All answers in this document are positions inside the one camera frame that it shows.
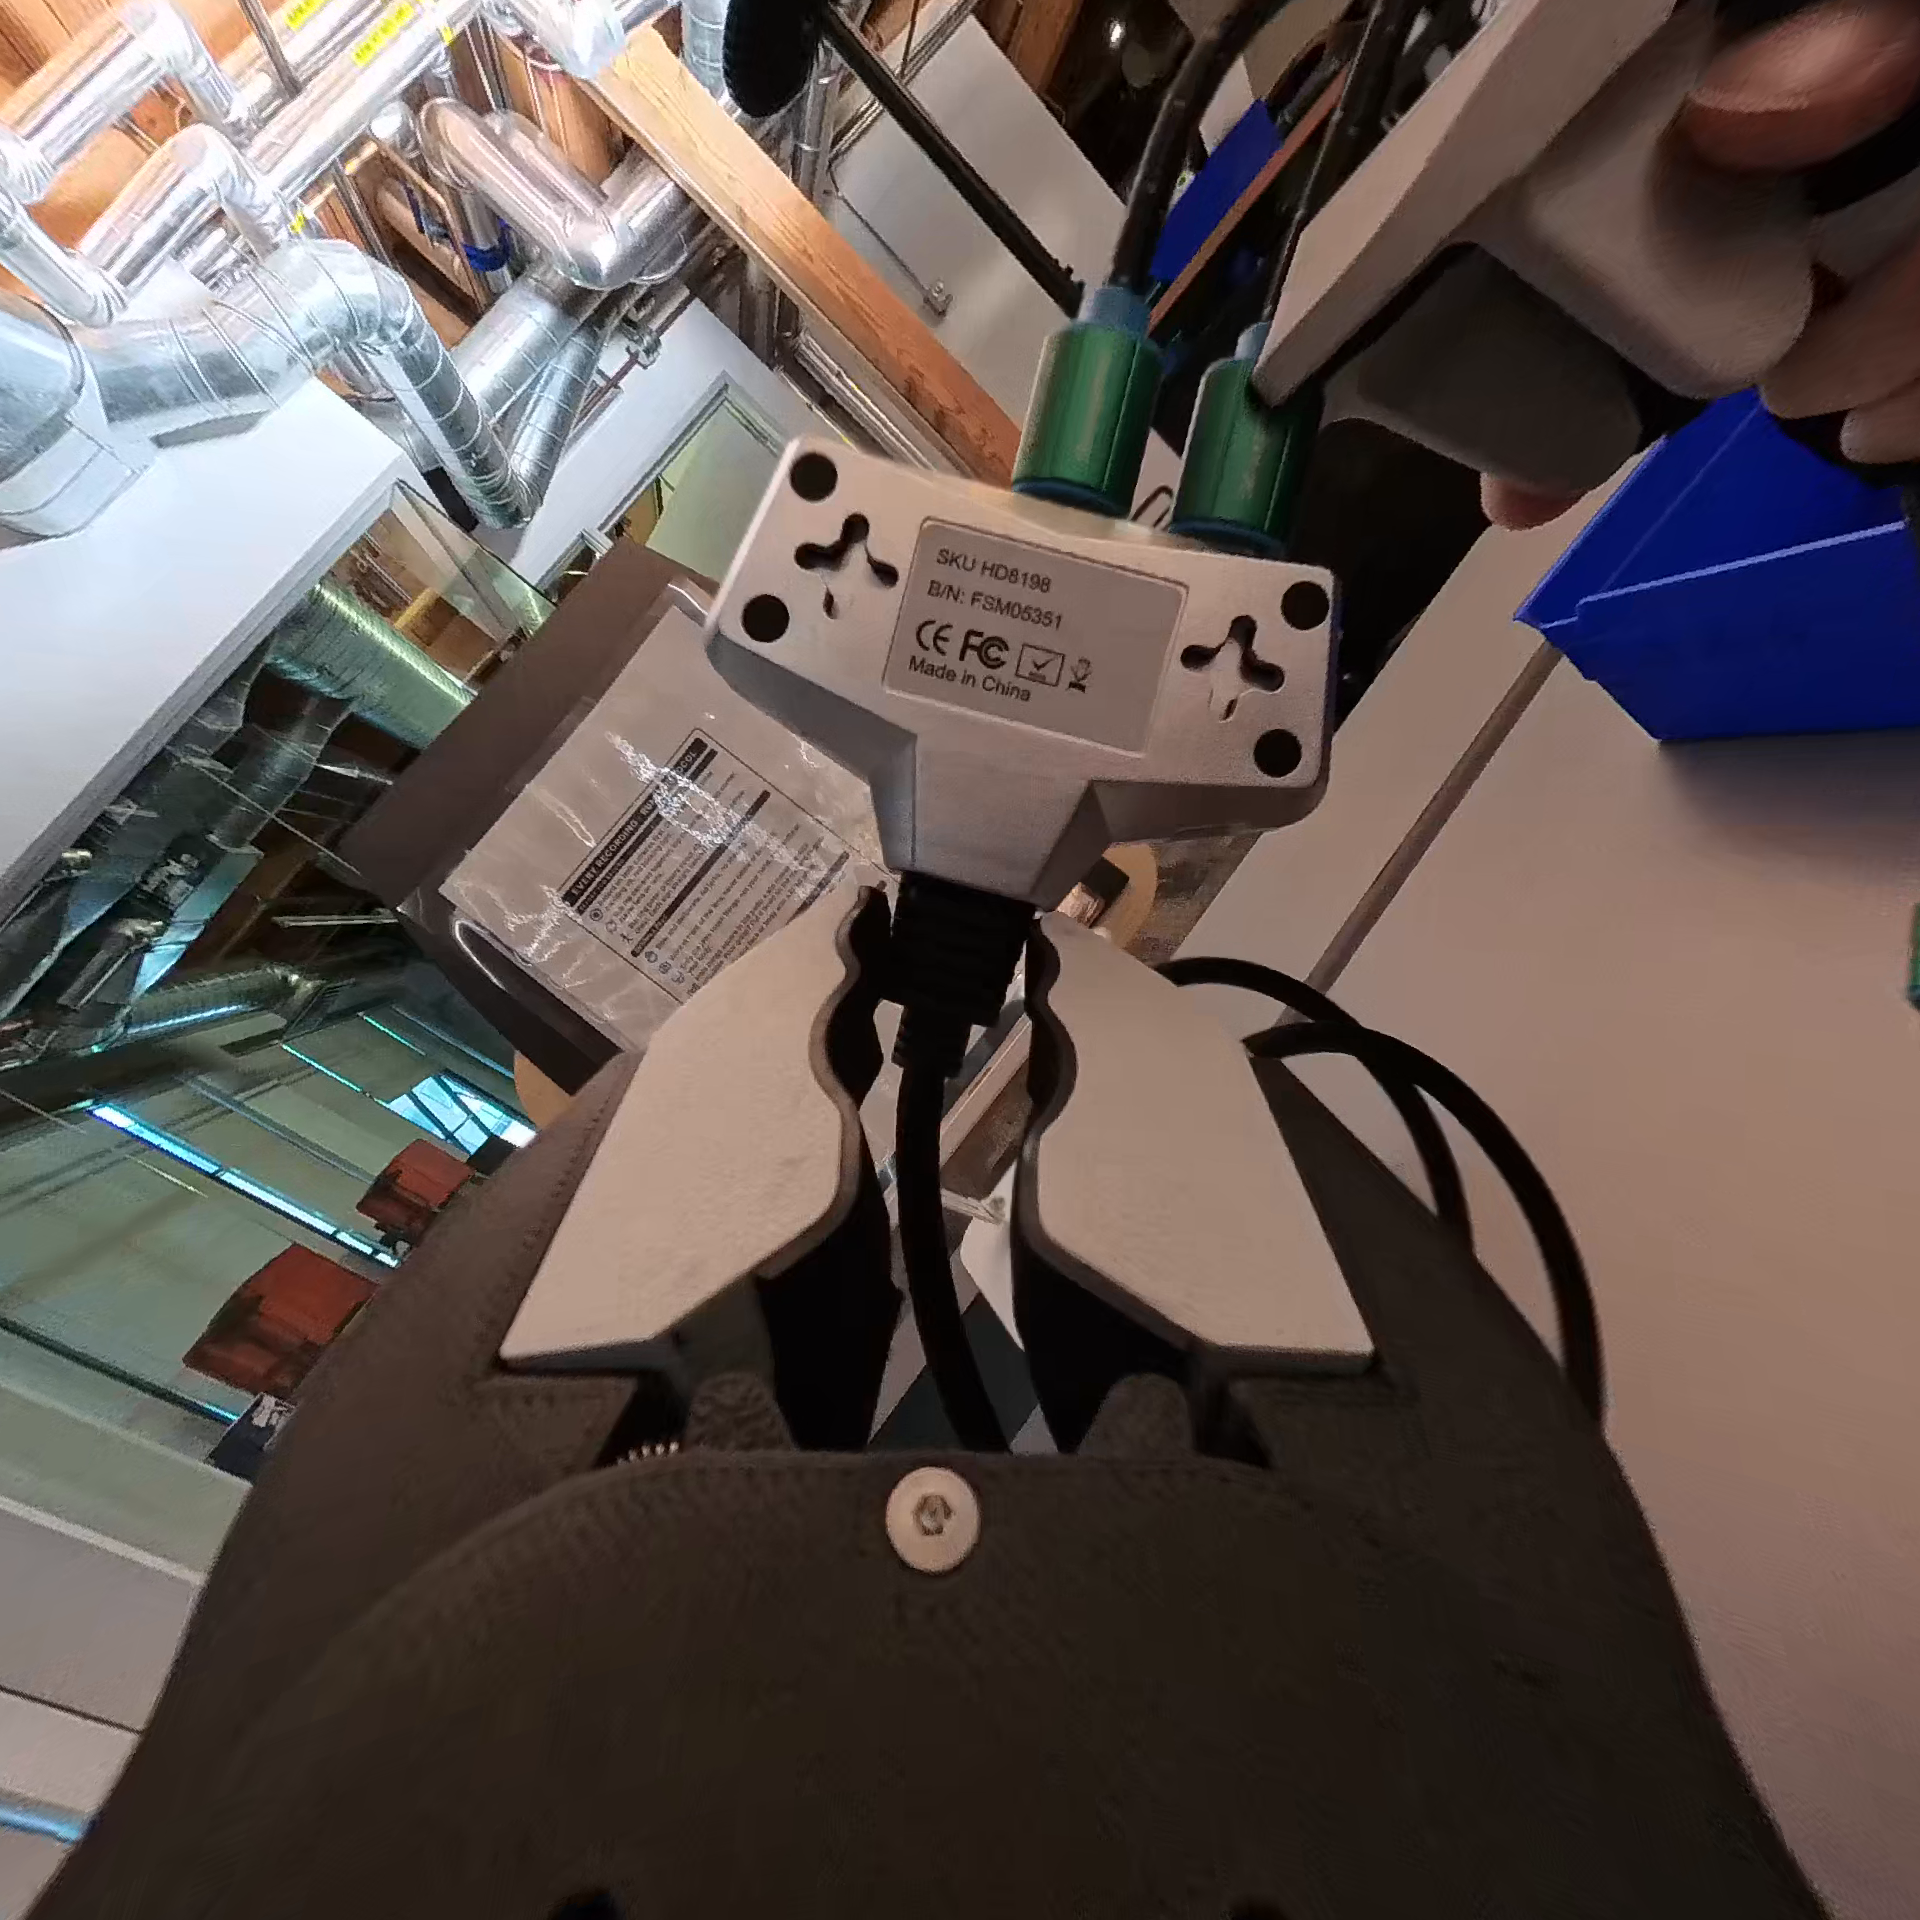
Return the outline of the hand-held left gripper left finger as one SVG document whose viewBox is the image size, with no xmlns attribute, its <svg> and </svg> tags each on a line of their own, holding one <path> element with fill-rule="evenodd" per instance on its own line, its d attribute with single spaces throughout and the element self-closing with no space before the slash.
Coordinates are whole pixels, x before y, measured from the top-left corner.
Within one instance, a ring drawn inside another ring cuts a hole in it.
<svg viewBox="0 0 1920 1920">
<path fill-rule="evenodd" d="M 833 886 L 655 1032 L 502 1339 L 528 1374 L 610 1371 L 856 1206 L 889 903 Z"/>
</svg>

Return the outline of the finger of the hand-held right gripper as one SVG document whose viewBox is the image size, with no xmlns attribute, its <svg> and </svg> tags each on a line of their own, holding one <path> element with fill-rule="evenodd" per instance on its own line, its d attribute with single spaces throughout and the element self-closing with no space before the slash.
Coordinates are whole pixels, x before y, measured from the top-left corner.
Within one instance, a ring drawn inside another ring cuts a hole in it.
<svg viewBox="0 0 1920 1920">
<path fill-rule="evenodd" d="M 1710 5 L 1502 5 L 1310 217 L 1259 393 L 1335 369 L 1440 256 L 1473 247 L 1670 393 L 1708 397 L 1696 179 L 1670 129 L 1710 48 Z"/>
<path fill-rule="evenodd" d="M 1329 419 L 1583 496 L 1641 446 L 1624 361 L 1483 250 L 1449 250 L 1329 371 Z"/>
</svg>

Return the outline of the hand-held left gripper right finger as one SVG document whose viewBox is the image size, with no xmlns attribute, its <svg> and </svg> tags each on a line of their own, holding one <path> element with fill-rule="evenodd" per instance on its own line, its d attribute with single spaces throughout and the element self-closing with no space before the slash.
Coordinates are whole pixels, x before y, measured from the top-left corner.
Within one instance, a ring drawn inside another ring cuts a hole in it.
<svg viewBox="0 0 1920 1920">
<path fill-rule="evenodd" d="M 1377 1359 L 1243 1047 L 1184 989 L 1047 914 L 1026 963 L 1052 1069 L 1015 1246 L 1178 1353 L 1361 1374 Z"/>
</svg>

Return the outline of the blue storage bin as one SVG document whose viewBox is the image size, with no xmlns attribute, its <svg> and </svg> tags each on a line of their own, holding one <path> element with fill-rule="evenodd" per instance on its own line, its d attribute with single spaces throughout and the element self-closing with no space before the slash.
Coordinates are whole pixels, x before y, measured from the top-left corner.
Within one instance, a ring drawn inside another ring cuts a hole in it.
<svg viewBox="0 0 1920 1920">
<path fill-rule="evenodd" d="M 1518 621 L 1648 736 L 1914 728 L 1915 467 L 1854 467 L 1761 395 L 1712 402 L 1620 481 Z"/>
</svg>

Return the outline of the person's right hand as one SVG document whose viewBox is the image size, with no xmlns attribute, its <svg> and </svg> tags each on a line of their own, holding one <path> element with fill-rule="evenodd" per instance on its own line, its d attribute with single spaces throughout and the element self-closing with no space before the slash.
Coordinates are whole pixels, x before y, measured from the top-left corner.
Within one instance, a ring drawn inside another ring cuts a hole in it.
<svg viewBox="0 0 1920 1920">
<path fill-rule="evenodd" d="M 1800 5 L 1721 48 L 1671 129 L 1686 154 L 1738 179 L 1802 175 L 1891 129 L 1915 90 L 1915 2 Z M 1788 424 L 1839 416 L 1854 463 L 1915 463 L 1915 239 L 1823 295 L 1761 395 Z"/>
</svg>

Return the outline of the red chair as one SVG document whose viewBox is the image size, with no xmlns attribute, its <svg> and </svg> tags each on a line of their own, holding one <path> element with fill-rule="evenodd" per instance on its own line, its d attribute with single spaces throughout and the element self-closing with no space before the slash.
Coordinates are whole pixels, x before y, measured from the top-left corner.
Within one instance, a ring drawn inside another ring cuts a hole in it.
<svg viewBox="0 0 1920 1920">
<path fill-rule="evenodd" d="M 376 1280 L 289 1246 L 210 1317 L 186 1347 L 184 1368 L 289 1400 L 376 1294 Z"/>
<path fill-rule="evenodd" d="M 433 1141 L 408 1143 L 354 1202 L 383 1241 L 418 1246 L 473 1167 Z"/>
</svg>

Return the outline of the laminated instruction sheet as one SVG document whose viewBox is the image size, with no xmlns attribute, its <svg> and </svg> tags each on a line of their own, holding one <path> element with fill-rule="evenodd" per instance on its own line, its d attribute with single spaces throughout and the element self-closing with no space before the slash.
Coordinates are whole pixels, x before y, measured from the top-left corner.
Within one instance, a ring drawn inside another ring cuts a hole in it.
<svg viewBox="0 0 1920 1920">
<path fill-rule="evenodd" d="M 681 586 L 440 896 L 494 952 L 620 1048 L 833 888 L 889 885 L 865 782 L 747 703 L 704 654 Z"/>
</svg>

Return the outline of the black metal rod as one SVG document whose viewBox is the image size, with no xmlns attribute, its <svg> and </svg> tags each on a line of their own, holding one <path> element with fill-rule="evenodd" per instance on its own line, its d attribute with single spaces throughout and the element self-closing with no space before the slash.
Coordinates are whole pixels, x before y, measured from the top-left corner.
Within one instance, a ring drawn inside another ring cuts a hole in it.
<svg viewBox="0 0 1920 1920">
<path fill-rule="evenodd" d="M 953 138 L 932 120 L 900 78 L 875 54 L 862 32 L 835 7 L 820 5 L 820 29 L 848 73 L 873 96 L 881 112 L 920 149 L 929 165 L 960 193 L 992 238 L 1043 288 L 1068 320 L 1075 320 L 1086 283 L 1024 223 L 1018 209 L 992 187 Z"/>
</svg>

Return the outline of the black round ceiling fixture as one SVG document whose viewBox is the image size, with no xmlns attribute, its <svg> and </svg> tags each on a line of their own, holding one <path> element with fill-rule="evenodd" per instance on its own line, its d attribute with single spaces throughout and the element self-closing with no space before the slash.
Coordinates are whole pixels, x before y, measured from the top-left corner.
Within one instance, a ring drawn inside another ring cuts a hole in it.
<svg viewBox="0 0 1920 1920">
<path fill-rule="evenodd" d="M 780 113 L 809 79 L 823 35 L 825 2 L 732 2 L 723 38 L 727 96 L 750 118 Z"/>
</svg>

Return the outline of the bundle of silver insulated pipes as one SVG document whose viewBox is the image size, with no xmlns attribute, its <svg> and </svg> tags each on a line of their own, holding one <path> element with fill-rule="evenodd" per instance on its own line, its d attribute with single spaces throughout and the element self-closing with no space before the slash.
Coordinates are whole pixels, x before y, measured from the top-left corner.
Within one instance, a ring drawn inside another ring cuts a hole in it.
<svg viewBox="0 0 1920 1920">
<path fill-rule="evenodd" d="M 178 5 L 99 14 L 6 101 L 6 270 L 57 315 L 114 320 L 164 263 L 204 233 L 266 258 L 320 234 L 306 195 L 387 125 L 416 136 L 427 179 L 458 213 L 494 225 L 452 243 L 482 275 L 512 242 L 590 290 L 636 275 L 638 191 L 593 182 L 532 123 L 452 93 L 452 48 L 473 24 L 505 29 L 577 82 L 600 79 L 667 5 L 291 5 L 256 34 L 260 53 L 224 61 Z M 187 106 L 76 247 L 38 217 L 59 175 L 151 93 Z"/>
</svg>

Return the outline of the silver ventilation duct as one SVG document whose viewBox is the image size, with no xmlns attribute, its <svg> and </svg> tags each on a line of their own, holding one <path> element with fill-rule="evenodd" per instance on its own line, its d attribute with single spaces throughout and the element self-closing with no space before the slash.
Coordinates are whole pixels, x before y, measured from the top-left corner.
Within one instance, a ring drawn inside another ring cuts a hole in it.
<svg viewBox="0 0 1920 1920">
<path fill-rule="evenodd" d="M 226 293 L 159 320 L 86 326 L 6 298 L 2 523 L 72 537 L 154 463 L 161 440 L 248 424 L 359 352 L 466 509 L 511 528 L 540 463 L 507 443 L 408 283 L 345 242 L 294 242 Z"/>
</svg>

